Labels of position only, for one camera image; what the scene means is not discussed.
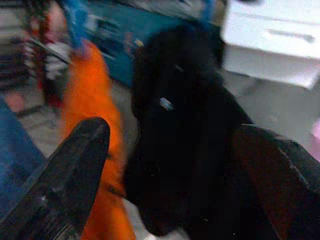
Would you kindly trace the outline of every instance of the orange cloth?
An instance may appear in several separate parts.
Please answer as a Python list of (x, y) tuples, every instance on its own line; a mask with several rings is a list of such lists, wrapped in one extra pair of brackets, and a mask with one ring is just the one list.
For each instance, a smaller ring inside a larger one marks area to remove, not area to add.
[(70, 80), (62, 110), (63, 136), (68, 136), (85, 118), (102, 117), (110, 126), (110, 157), (104, 166), (99, 190), (82, 239), (135, 240), (122, 199), (107, 190), (111, 186), (125, 195), (121, 184), (125, 162), (121, 115), (110, 95), (112, 83), (100, 51), (90, 42), (86, 42), (86, 48), (88, 56), (74, 56), (74, 65), (70, 66)]

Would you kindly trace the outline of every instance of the orange fabric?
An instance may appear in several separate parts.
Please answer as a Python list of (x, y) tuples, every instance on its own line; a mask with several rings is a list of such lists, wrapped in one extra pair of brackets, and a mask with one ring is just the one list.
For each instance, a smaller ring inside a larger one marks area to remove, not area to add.
[(122, 199), (108, 192), (112, 186), (125, 194), (121, 177), (125, 162), (122, 119), (110, 96), (111, 80), (98, 48), (86, 42), (88, 56), (74, 56), (70, 80), (64, 95), (62, 110), (63, 136), (88, 117), (102, 117), (110, 126), (109, 155), (82, 240), (135, 240)]

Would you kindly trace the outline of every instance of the pink object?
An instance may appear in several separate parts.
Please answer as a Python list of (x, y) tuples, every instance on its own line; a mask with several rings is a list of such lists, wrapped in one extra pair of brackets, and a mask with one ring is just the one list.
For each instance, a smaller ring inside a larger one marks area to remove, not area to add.
[(320, 119), (317, 120), (312, 129), (310, 154), (320, 162)]

